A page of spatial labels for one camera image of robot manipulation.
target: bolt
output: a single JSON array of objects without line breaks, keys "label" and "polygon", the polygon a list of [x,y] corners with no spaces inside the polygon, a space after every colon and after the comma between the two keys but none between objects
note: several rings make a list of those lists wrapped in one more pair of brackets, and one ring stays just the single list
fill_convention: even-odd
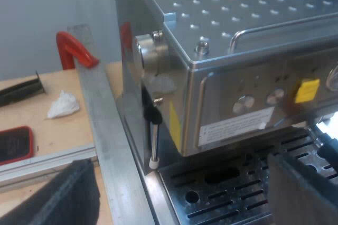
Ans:
[{"label": "bolt", "polygon": [[162,31],[153,31],[152,32],[152,38],[155,41],[159,41],[163,37],[163,32]]},{"label": "bolt", "polygon": [[206,55],[209,53],[209,43],[205,41],[198,42],[195,52],[197,52],[200,55]]},{"label": "bolt", "polygon": [[161,105],[162,102],[163,102],[163,97],[155,98],[153,100],[154,106],[159,106],[159,105]]}]

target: screw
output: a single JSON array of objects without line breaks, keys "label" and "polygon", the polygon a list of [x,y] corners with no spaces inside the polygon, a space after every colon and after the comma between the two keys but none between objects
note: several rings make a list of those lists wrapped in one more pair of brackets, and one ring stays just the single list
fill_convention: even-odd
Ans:
[{"label": "screw", "polygon": [[195,52],[197,52],[200,55],[206,55],[209,53],[209,43],[205,41],[198,42]]}]

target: pressure gauge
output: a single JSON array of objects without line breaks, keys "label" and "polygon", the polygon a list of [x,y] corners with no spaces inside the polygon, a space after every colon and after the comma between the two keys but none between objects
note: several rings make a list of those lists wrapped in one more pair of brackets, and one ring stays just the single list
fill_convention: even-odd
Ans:
[{"label": "pressure gauge", "polygon": [[330,89],[330,91],[338,91],[338,65],[328,74],[326,87]]}]

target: metal drip tray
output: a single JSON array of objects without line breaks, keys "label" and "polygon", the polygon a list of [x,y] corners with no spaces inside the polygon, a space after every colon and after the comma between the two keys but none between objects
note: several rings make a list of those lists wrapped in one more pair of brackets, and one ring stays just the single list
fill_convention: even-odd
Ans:
[{"label": "metal drip tray", "polygon": [[338,174],[317,155],[303,131],[265,139],[263,144],[160,170],[180,224],[271,224],[269,153],[288,152],[338,184]]}]

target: metal rail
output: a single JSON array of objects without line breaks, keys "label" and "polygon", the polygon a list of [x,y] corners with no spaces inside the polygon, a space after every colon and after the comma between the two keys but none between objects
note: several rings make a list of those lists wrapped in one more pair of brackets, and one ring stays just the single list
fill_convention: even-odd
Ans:
[{"label": "metal rail", "polygon": [[[68,28],[97,56],[89,28]],[[155,224],[140,175],[116,108],[104,65],[87,69],[76,62],[114,225]]]},{"label": "metal rail", "polygon": [[272,30],[272,29],[276,29],[276,28],[287,27],[287,26],[291,26],[291,25],[294,25],[294,24],[310,23],[310,22],[313,22],[313,21],[324,20],[324,19],[328,19],[328,18],[332,18],[332,17],[338,17],[338,13],[318,15],[318,16],[288,21],[288,22],[284,22],[284,23],[271,24],[271,25],[266,25],[266,26],[263,26],[263,27],[257,27],[257,28],[238,31],[234,34],[234,36],[232,37],[232,39],[230,41],[229,53],[234,53],[236,46],[237,46],[237,43],[238,43],[238,40],[243,35],[261,32],[261,31],[268,31],[268,30]]}]

